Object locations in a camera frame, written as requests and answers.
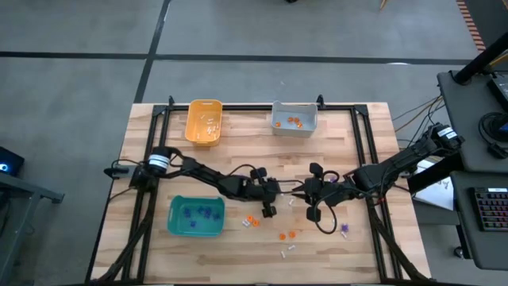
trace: wooden table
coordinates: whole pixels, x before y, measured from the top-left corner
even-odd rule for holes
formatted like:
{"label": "wooden table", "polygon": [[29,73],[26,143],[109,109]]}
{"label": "wooden table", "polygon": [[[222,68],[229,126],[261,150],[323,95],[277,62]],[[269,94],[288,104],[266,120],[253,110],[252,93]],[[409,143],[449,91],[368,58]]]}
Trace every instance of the wooden table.
{"label": "wooden table", "polygon": [[[152,107],[152,104],[133,106],[120,158],[143,159]],[[368,109],[378,156],[384,160],[398,152],[390,111],[386,103],[368,103]],[[349,112],[320,112],[316,131],[311,138],[304,139],[273,136],[270,112],[224,111],[221,141],[211,148],[196,148],[185,139],[186,120],[187,112],[171,112],[167,145],[179,148],[184,155],[223,173],[249,163],[265,167],[269,176],[279,180],[304,180],[311,176],[311,162],[318,162],[325,170],[336,170],[340,174],[358,167]],[[364,151],[370,160],[367,143],[364,143]],[[239,173],[246,175],[248,171],[248,168],[241,169]],[[126,189],[128,183],[128,179],[116,181],[111,195]],[[283,190],[295,186],[281,185]],[[187,177],[161,180],[145,283],[379,282],[371,228],[363,200],[348,201],[335,207],[338,222],[349,224],[347,239],[340,232],[332,235],[319,232],[314,223],[306,219],[308,205],[296,199],[289,206],[289,195],[280,196],[275,201],[278,214],[274,218],[262,218],[259,202],[242,203],[225,198],[226,220],[222,234],[217,238],[185,238],[170,235],[167,231],[167,213],[171,199],[176,195],[216,197],[218,192]],[[131,191],[109,204],[92,278],[101,276],[125,246],[135,197],[136,192]],[[387,200],[398,244],[419,271],[429,276],[410,194],[394,188],[388,192]],[[331,214],[323,207],[322,210],[321,225],[331,229]],[[247,215],[259,218],[260,226],[245,228],[241,222]],[[279,234],[287,234],[290,230],[296,231],[296,238],[281,242]],[[296,249],[285,251],[286,259],[282,259],[280,251],[287,250],[289,245],[296,245]],[[387,268],[391,269],[388,249],[384,244],[383,253]],[[136,273],[138,255],[139,252],[134,255],[132,273]]]}

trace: orange plastic bin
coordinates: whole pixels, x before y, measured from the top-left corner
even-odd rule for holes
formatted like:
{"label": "orange plastic bin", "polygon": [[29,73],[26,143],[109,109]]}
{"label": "orange plastic bin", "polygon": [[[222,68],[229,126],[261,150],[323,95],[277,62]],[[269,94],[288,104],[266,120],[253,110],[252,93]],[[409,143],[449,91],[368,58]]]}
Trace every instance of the orange plastic bin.
{"label": "orange plastic bin", "polygon": [[185,138],[198,146],[215,146],[221,137],[222,102],[196,99],[189,105]]}

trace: teal plastic bin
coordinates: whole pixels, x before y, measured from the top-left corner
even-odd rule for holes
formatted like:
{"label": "teal plastic bin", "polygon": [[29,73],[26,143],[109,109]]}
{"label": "teal plastic bin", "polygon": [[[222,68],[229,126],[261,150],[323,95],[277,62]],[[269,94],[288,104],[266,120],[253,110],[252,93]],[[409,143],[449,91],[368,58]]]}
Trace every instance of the teal plastic bin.
{"label": "teal plastic bin", "polygon": [[169,207],[167,230],[170,234],[213,238],[224,228],[225,204],[222,198],[196,198],[177,195]]}

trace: gray plastic bin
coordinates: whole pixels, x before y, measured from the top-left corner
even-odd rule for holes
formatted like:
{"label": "gray plastic bin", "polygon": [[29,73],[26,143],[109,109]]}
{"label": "gray plastic bin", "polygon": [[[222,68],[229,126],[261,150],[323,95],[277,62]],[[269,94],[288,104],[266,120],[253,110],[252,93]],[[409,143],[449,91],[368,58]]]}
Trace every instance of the gray plastic bin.
{"label": "gray plastic bin", "polygon": [[[300,118],[303,124],[298,128],[296,123],[288,122],[287,119]],[[308,106],[285,105],[280,101],[274,101],[271,108],[271,129],[273,134],[291,137],[310,137],[318,125],[318,107],[315,104]]]}

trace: concrete floor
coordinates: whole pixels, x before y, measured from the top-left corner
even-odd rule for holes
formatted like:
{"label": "concrete floor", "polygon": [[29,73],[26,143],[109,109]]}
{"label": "concrete floor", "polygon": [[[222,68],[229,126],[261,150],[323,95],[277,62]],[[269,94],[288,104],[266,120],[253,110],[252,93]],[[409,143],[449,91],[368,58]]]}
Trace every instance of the concrete floor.
{"label": "concrete floor", "polygon": [[[146,53],[163,0],[6,0],[0,51]],[[472,59],[454,0],[173,0],[157,52]],[[0,58],[0,145],[25,157],[23,177],[66,194],[40,205],[15,280],[82,282],[144,60]],[[143,102],[388,102],[393,116],[439,95],[436,74],[461,66],[157,60]],[[447,122],[445,109],[434,118]],[[400,126],[408,118],[395,122]],[[398,133],[409,139],[419,122]],[[503,284],[504,272],[452,257],[454,231],[421,226],[434,278]]]}

